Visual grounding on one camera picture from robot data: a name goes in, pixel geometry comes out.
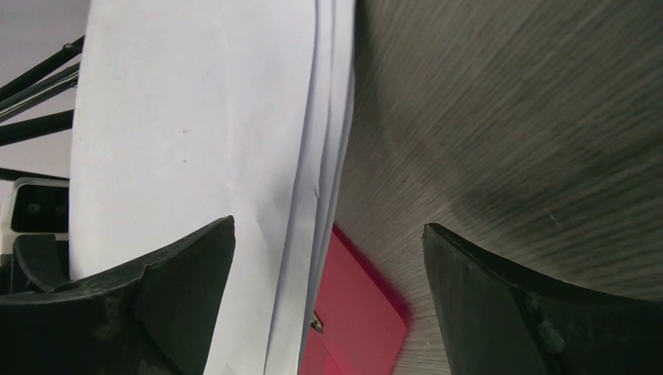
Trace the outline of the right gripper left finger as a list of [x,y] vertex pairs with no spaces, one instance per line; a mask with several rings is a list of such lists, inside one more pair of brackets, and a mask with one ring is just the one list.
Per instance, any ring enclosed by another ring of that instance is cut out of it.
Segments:
[[203,373],[234,250],[226,216],[52,292],[3,295],[2,373]]

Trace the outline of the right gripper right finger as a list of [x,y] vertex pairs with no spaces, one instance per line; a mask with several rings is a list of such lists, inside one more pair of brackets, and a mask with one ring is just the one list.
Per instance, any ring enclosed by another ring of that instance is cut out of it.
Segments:
[[451,373],[661,373],[661,302],[548,277],[437,223],[422,245]]

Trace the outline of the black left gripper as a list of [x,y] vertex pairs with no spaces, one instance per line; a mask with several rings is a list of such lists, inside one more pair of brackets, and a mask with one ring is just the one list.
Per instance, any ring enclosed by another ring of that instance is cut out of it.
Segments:
[[70,282],[69,242],[53,234],[24,234],[1,255],[1,294],[49,293]]

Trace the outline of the red plastic folder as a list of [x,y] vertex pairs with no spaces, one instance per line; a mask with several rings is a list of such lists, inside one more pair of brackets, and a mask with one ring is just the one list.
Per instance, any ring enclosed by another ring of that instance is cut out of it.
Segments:
[[391,374],[413,316],[409,303],[338,228],[333,227],[301,374]]

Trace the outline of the stack of white paper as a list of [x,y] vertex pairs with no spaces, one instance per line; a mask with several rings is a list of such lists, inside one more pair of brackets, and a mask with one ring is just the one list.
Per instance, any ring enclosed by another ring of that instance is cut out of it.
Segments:
[[77,279],[223,216],[208,374],[296,374],[352,123],[353,1],[93,1],[74,110]]

